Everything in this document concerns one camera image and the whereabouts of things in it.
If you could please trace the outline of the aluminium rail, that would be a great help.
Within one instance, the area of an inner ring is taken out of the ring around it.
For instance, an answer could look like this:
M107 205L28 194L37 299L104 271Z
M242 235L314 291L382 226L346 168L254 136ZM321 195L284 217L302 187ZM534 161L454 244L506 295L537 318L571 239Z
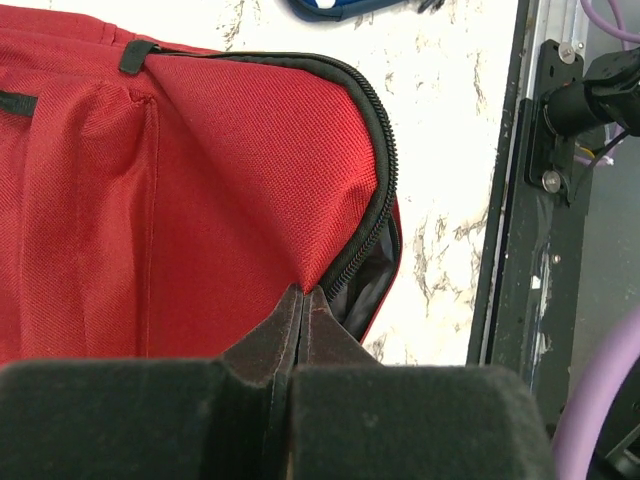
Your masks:
M588 20L577 0L524 1L524 43L521 53L519 96L531 98L541 44L554 40L562 47L560 57L584 55Z

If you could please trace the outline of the black mounting base plate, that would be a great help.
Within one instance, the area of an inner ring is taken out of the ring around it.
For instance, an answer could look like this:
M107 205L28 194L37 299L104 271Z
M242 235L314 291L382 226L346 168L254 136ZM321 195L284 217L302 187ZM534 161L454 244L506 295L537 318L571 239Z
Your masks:
M519 96L524 1L517 4L467 361L515 371L557 423L568 395L586 201L543 189L556 179L542 96L582 75L583 58L540 46L531 98Z

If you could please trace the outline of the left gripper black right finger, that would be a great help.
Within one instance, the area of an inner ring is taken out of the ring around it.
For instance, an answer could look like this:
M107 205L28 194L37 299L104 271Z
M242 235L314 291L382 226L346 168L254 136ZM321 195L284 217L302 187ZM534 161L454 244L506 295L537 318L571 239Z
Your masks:
M384 366L305 299L291 383L295 479L551 479L536 403L492 366Z

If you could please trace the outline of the red backpack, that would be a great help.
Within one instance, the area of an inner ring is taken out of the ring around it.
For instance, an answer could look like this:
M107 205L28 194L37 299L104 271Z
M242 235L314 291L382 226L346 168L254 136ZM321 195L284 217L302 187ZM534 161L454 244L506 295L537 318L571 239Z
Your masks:
M205 357L290 285L361 338L398 270L370 83L306 53L1 9L1 359Z

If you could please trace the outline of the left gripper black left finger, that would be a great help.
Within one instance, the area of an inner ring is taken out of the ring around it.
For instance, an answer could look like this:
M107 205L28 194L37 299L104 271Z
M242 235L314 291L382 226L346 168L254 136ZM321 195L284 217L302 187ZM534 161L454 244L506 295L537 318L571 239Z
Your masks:
M304 296L217 358L24 361L1 371L5 479L281 479Z

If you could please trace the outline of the blue dinosaur pencil case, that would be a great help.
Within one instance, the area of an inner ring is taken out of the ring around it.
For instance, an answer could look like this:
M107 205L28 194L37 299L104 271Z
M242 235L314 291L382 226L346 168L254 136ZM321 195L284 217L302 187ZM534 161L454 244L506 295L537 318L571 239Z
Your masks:
M300 19L312 23L341 22L397 4L397 0L288 0L286 4Z

